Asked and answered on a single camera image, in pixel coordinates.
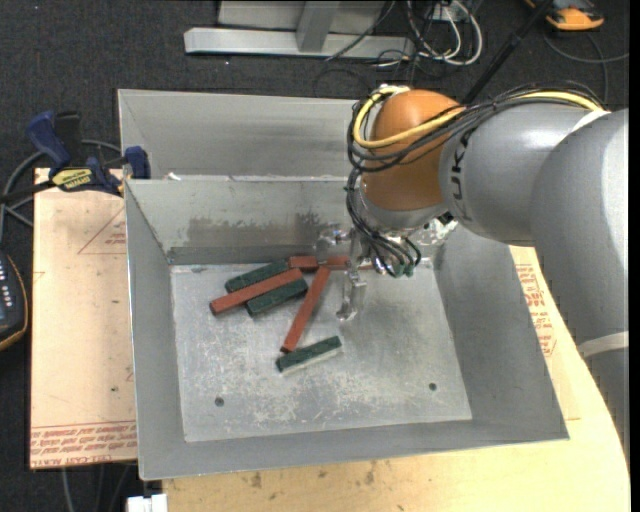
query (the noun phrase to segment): metal stand base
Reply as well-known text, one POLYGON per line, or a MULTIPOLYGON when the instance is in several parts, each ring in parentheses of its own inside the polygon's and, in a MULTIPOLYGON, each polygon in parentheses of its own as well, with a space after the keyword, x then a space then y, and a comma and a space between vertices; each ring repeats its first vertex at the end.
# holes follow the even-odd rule
MULTIPOLYGON (((184 34, 185 51, 193 53, 228 53, 249 55, 288 55, 296 57, 330 57, 349 45, 357 36, 327 34, 317 51, 300 51, 296 32, 242 30, 230 28, 192 28, 184 34)), ((375 59, 386 50, 412 51, 405 37, 367 36, 342 57, 375 59)), ((392 52, 388 55, 397 57, 392 52)))

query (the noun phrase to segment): dark green wooden block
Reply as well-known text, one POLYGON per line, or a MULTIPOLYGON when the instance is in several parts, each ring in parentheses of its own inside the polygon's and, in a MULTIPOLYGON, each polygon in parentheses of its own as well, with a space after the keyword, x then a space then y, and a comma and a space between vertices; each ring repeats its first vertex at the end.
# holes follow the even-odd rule
POLYGON ((338 336, 327 338, 308 347, 297 348, 280 357, 276 361, 276 366, 281 373, 288 373, 308 366, 311 363, 322 361, 338 352, 342 347, 342 342, 338 336))
POLYGON ((229 279, 224 284, 224 287, 229 293, 235 292, 242 288, 246 288, 249 285, 259 283, 260 281, 264 281, 265 279, 281 274, 285 270, 289 270, 289 265, 286 260, 276 261, 269 265, 265 265, 264 267, 252 270, 251 272, 247 272, 246 274, 234 277, 233 279, 229 279))
POLYGON ((247 311, 251 316, 259 315, 290 299, 295 299, 305 294, 307 289, 307 282, 304 279, 298 279, 247 301, 247 311))

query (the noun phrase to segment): red block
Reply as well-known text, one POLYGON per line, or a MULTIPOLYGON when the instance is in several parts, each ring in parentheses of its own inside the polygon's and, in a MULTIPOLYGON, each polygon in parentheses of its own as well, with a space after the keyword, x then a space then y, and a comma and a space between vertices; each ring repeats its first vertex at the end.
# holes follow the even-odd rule
POLYGON ((291 256, 289 268, 299 268, 303 272, 318 270, 318 260, 315 256, 291 256))
POLYGON ((318 303, 322 290, 324 290, 330 275, 331 269, 325 266, 320 266, 318 272, 316 272, 316 275, 311 282, 311 286, 309 286, 309 290, 304 297, 304 301, 302 302, 296 317, 293 319, 293 324, 287 333, 287 337, 280 348, 282 352, 288 353, 296 348, 296 345, 298 344, 298 341, 300 341, 304 328, 307 325, 309 318, 311 318, 311 313, 313 313, 313 309, 318 303))
POLYGON ((240 306, 260 295, 264 295, 271 290, 275 290, 276 288, 280 288, 286 284, 292 283, 297 279, 302 278, 302 272, 300 269, 294 268, 291 270, 286 270, 281 274, 270 277, 269 279, 265 279, 264 281, 260 281, 259 283, 252 284, 251 286, 247 286, 246 288, 241 288, 238 291, 233 293, 229 293, 211 301, 209 307, 211 308, 211 312, 214 315, 223 313, 231 308, 235 308, 236 306, 240 306))

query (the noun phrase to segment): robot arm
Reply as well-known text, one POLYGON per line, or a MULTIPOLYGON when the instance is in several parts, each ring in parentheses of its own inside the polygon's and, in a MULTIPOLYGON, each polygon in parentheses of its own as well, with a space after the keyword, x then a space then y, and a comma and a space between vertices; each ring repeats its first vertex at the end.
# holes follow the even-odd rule
POLYGON ((358 265, 410 276, 421 259, 411 238, 434 225, 446 234, 438 219, 533 246, 628 460, 628 110, 607 112, 573 87, 464 107, 383 86, 358 105, 348 144, 354 229, 342 318, 360 307, 358 265))

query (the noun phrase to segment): table surface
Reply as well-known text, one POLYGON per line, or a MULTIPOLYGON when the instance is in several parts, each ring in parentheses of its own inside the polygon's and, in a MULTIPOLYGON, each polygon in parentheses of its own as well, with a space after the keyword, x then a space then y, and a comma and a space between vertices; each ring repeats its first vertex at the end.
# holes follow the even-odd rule
MULTIPOLYGON (((102 292, 108 290, 104 293, 109 295, 109 300, 103 302, 108 302, 111 319, 114 314, 121 317, 119 322, 110 322, 110 325, 128 325, 128 309, 122 303, 125 301, 120 301, 127 290, 126 263, 122 246, 115 243, 124 236, 120 235, 121 204, 113 202, 118 201, 117 198, 101 202, 95 200, 98 197, 106 198, 104 195, 64 194, 52 190, 39 194, 36 202, 34 218, 38 237, 34 258, 38 265, 34 265, 37 300, 34 300, 31 396, 31 445, 32 450, 37 451, 36 455, 32 452, 34 468, 135 456, 135 440, 130 439, 130 431, 135 428, 132 427, 135 411, 132 410, 132 355, 127 329, 118 328, 105 335, 98 333, 102 329, 99 324, 81 322, 82 332, 73 338, 52 337, 51 331, 45 329, 47 316, 43 304, 48 304, 50 309, 51 302, 47 299, 60 289, 55 282, 47 284, 47 279, 60 279, 59 276, 64 275, 64 272, 60 273, 62 270, 70 270, 67 266, 73 266, 74 279, 80 279, 79 273, 84 273, 82 279, 87 286, 95 286, 102 292), (77 212, 85 207, 92 213, 86 219, 90 219, 91 225, 95 224, 94 231, 97 230, 98 235, 83 228, 83 217, 77 212), (55 223, 68 226, 63 233, 47 233, 42 229, 45 224, 40 221, 50 221, 53 212, 60 221, 65 211, 74 212, 76 217, 73 223, 55 223), (53 239, 57 240, 55 250, 73 254, 76 263, 67 262, 60 272, 52 268, 56 271, 43 274, 41 267, 51 258, 44 257, 43 248, 53 239), (98 244, 101 249, 87 251, 87 244, 91 243, 98 244), (96 258, 116 262, 117 270, 114 267, 103 273, 101 267, 96 266, 96 258), (90 340, 91 345, 85 346, 86 340, 90 340), (72 358, 68 357, 70 350, 75 350, 72 358), (52 367, 65 376, 59 379, 59 389, 55 390, 43 385, 48 381, 46 375, 52 367), (111 442, 102 443, 102 448, 96 448, 98 439, 95 435, 87 436, 89 429, 95 430, 90 434, 104 429, 93 423, 113 423, 122 430, 122 421, 127 424, 126 432, 117 429, 109 432, 109 436, 115 437, 109 439, 111 442), (81 426, 86 423, 93 426, 81 426), (49 432, 53 428, 49 428, 50 425, 80 426, 49 432), (38 434, 42 428, 49 428, 45 432, 46 447, 40 446, 40 439, 45 436, 38 434), (79 453, 69 452, 70 447, 79 453), (94 451, 85 454, 89 449, 94 451), (50 456, 45 455, 46 450, 51 451, 50 456)), ((169 510, 617 512, 630 509, 628 472, 602 397, 552 303, 534 251, 512 248, 512 253, 566 420, 569 440, 165 480, 162 486, 168 495, 169 510)), ((90 293, 86 286, 83 289, 85 294, 90 293)), ((72 299, 67 297, 67 306, 72 299)), ((102 317, 102 313, 104 311, 96 310, 92 314, 102 317)))
POLYGON ((170 510, 629 510, 628 473, 608 410, 534 251, 512 253, 569 440, 165 480, 170 510))

